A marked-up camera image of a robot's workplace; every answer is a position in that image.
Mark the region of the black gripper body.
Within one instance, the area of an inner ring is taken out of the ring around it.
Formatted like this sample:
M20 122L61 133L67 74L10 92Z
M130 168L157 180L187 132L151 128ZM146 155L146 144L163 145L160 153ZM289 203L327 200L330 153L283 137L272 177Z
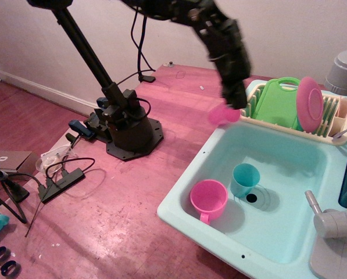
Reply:
M209 59L216 65L223 84L236 84L249 78L251 63L237 21L207 21L206 31Z

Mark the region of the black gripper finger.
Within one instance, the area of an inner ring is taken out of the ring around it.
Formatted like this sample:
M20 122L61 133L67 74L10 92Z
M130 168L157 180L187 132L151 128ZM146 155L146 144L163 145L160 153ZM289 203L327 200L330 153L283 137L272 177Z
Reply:
M233 109L243 109L247 106L247 95L242 80L234 83L222 83L221 95L226 104Z

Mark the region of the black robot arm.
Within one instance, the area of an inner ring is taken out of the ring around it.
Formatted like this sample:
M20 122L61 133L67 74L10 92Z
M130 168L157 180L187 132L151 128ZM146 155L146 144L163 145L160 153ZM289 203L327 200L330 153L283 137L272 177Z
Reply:
M54 14L102 87L106 104L95 110L98 122L88 126L107 142L107 153L121 160L150 154L163 139L160 122L148 117L134 90L121 92L109 77L68 11L72 2L29 1L29 4ZM124 1L124 4L144 19L169 20L192 27L217 68L226 105L235 110L247 106L244 80L251 75L251 65L241 31L237 21L226 16L215 1Z

